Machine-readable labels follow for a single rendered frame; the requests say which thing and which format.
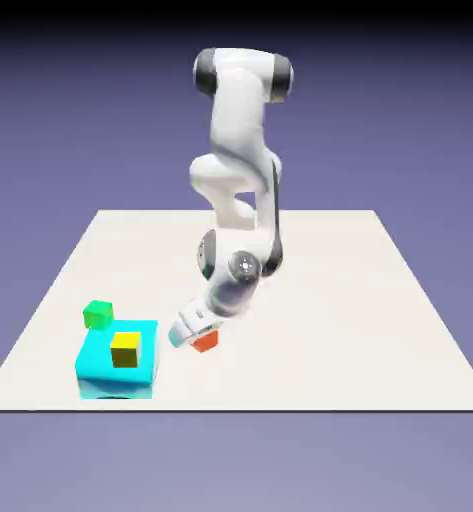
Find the small red cube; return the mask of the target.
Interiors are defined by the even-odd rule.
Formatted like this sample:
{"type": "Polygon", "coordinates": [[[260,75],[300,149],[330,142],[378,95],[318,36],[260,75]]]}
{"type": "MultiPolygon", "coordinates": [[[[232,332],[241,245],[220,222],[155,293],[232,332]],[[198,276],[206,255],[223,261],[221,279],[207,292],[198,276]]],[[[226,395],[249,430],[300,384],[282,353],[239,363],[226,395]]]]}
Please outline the small red cube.
{"type": "Polygon", "coordinates": [[[218,331],[213,330],[199,338],[193,343],[192,347],[200,353],[209,351],[218,345],[218,331]]]}

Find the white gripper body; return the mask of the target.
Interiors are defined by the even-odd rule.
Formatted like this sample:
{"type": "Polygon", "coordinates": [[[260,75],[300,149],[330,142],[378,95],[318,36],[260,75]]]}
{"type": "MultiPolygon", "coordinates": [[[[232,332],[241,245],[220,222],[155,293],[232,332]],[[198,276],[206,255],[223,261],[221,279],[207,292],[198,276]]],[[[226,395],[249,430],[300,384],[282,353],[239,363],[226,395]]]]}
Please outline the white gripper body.
{"type": "Polygon", "coordinates": [[[190,301],[174,316],[168,332],[171,344],[179,348],[184,344],[192,345],[211,332],[217,330],[223,318],[212,312],[202,297],[190,301]]]}

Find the large cyan box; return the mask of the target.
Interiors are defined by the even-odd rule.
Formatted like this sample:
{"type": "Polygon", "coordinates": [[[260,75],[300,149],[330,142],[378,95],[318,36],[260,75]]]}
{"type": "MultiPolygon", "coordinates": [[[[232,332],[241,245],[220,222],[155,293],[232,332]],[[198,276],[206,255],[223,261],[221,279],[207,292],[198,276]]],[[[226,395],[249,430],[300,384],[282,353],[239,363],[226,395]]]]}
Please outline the large cyan box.
{"type": "Polygon", "coordinates": [[[90,329],[76,362],[82,399],[150,399],[156,373],[156,320],[114,320],[103,330],[90,329]],[[115,332],[140,332],[141,357],[137,368],[114,368],[110,343],[115,332]]]}

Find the small yellow cube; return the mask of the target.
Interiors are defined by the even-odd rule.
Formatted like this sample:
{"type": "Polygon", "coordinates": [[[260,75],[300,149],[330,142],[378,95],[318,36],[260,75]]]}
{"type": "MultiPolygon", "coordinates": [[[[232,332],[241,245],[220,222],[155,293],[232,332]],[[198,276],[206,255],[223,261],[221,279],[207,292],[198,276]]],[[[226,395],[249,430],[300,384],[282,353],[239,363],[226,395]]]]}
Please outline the small yellow cube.
{"type": "Polygon", "coordinates": [[[141,357],[140,332],[115,332],[110,343],[114,368],[137,368],[141,357]]]}

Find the small green cube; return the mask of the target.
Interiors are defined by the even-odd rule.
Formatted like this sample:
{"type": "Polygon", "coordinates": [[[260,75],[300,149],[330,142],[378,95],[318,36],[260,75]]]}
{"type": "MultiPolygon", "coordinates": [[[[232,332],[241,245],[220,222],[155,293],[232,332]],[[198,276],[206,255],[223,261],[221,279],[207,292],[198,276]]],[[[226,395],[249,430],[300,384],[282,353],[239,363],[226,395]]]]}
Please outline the small green cube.
{"type": "Polygon", "coordinates": [[[87,329],[103,330],[114,320],[111,302],[92,300],[83,309],[84,325],[87,329]]]}

